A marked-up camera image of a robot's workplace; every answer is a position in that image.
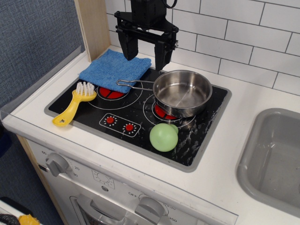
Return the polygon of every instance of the yellow brush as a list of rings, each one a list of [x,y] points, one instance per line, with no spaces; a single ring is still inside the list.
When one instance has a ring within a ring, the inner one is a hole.
[[[83,82],[82,84],[81,82],[78,82],[76,90],[72,91],[73,98],[71,103],[63,113],[52,120],[53,124],[58,127],[64,127],[69,124],[76,114],[79,103],[89,102],[95,99],[97,94],[94,89],[95,87],[91,83]]]

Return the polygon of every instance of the blue cloth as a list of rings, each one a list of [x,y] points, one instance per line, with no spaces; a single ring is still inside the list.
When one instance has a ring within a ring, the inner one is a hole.
[[[122,53],[108,49],[99,59],[92,61],[79,78],[109,90],[127,93],[130,87],[117,85],[117,80],[139,80],[150,66],[151,59],[135,57],[128,61]]]

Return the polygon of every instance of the pot handle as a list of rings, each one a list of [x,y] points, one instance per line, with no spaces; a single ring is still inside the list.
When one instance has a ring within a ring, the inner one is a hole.
[[[148,88],[138,88],[138,87],[134,87],[130,84],[126,84],[126,83],[135,83],[135,82],[140,82],[140,83],[154,83],[154,81],[140,81],[140,80],[134,80],[134,81],[126,81],[126,80],[117,80],[117,85],[119,86],[128,86],[130,88],[133,88],[133,89],[139,89],[139,90],[151,90],[153,91],[152,89],[148,89]]]

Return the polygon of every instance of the wooden panel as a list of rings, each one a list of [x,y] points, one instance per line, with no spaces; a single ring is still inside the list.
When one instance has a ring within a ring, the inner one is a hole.
[[[40,171],[40,169],[38,167],[38,162],[37,162],[35,156],[33,155],[32,151],[31,151],[31,148],[28,145],[27,140],[25,138],[21,137],[21,136],[18,136],[18,135],[17,135],[17,137],[18,137],[21,145],[23,146],[30,162],[32,163],[32,165],[34,167],[34,169],[36,170],[40,180],[42,181],[42,183],[43,183],[48,195],[50,196],[56,210],[58,211],[58,214],[60,215],[60,218],[62,219],[62,221],[65,225],[69,225],[66,218],[65,218],[65,216],[64,216],[64,214],[62,213],[62,211],[60,209],[60,206],[59,206],[58,202],[56,201],[56,198],[54,197],[54,194],[53,194],[52,190],[50,189],[50,186],[49,186],[45,176],[43,175],[43,173]]]
[[[105,0],[74,0],[89,61],[97,59],[110,45]]]

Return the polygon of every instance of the stove control knob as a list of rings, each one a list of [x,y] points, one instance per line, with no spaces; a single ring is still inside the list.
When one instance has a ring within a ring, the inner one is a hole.
[[[131,132],[131,131],[133,131],[134,127],[132,124],[127,124],[125,129],[126,129],[126,131]]]
[[[113,118],[113,117],[108,117],[108,118],[106,119],[106,122],[107,122],[108,124],[113,124],[113,123],[114,123],[114,118]]]
[[[144,197],[135,209],[135,213],[153,224],[158,224],[165,213],[164,207],[152,198]]]
[[[54,177],[64,173],[69,167],[68,162],[60,155],[51,153],[46,159],[46,165]]]

